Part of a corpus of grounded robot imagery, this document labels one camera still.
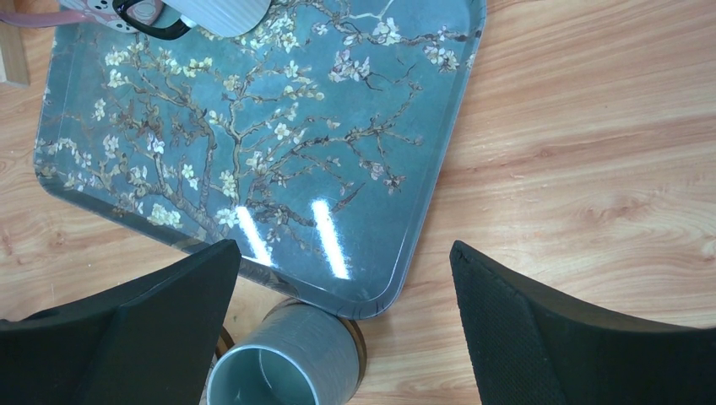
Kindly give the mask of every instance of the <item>wood grain surface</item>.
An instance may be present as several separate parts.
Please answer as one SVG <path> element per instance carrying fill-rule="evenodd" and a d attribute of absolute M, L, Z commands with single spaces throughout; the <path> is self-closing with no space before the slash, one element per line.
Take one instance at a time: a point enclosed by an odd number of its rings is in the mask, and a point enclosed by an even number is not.
<path fill-rule="evenodd" d="M 489 3 L 408 282 L 361 323 L 370 364 L 351 405 L 480 403 L 448 265 L 456 239 L 615 311 L 716 325 L 716 3 Z M 52 30 L 22 34 L 31 86 L 0 89 L 0 317 L 14 320 L 184 256 L 40 188 Z M 279 300 L 239 281 L 234 339 Z"/>

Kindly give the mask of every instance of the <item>pink mug handle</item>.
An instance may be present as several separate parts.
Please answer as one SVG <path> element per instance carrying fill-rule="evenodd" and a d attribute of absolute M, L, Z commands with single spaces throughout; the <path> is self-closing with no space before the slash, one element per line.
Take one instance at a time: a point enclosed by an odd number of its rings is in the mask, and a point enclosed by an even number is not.
<path fill-rule="evenodd" d="M 76 10 L 58 11 L 56 13 L 2 13 L 0 22 L 24 28 L 45 28 L 57 25 L 84 23 L 87 15 Z"/>

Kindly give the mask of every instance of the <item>black mug handle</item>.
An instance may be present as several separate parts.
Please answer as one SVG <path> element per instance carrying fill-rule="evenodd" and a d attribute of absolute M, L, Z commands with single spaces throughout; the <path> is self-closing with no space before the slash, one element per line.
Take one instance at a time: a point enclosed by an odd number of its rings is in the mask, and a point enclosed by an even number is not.
<path fill-rule="evenodd" d="M 180 36 L 189 32 L 192 28 L 184 23 L 181 19 L 178 19 L 174 24 L 166 28 L 153 27 L 144 23 L 140 23 L 136 19 L 129 16 L 128 11 L 134 5 L 142 0 L 112 0 L 112 8 L 114 11 L 122 17 L 127 24 L 136 28 L 137 30 L 144 32 L 146 35 L 159 38 L 160 40 L 172 41 Z"/>

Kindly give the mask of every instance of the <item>teal ceramic cup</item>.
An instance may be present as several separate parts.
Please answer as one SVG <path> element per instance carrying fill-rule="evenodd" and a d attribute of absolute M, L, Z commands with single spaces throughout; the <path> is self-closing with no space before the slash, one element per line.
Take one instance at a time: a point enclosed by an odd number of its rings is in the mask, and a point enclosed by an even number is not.
<path fill-rule="evenodd" d="M 281 306 L 221 357 L 207 404 L 343 405 L 365 369 L 362 344 L 355 323 L 309 305 Z"/>

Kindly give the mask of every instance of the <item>tray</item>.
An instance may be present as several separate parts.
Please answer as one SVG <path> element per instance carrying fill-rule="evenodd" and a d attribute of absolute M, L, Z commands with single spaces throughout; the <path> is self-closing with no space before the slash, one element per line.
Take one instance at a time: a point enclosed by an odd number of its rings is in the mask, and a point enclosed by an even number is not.
<path fill-rule="evenodd" d="M 235 239 L 243 277 L 375 316 L 402 289 L 484 23 L 484 0 L 281 0 L 236 38 L 60 27 L 35 171 L 81 208 L 188 253 Z"/>

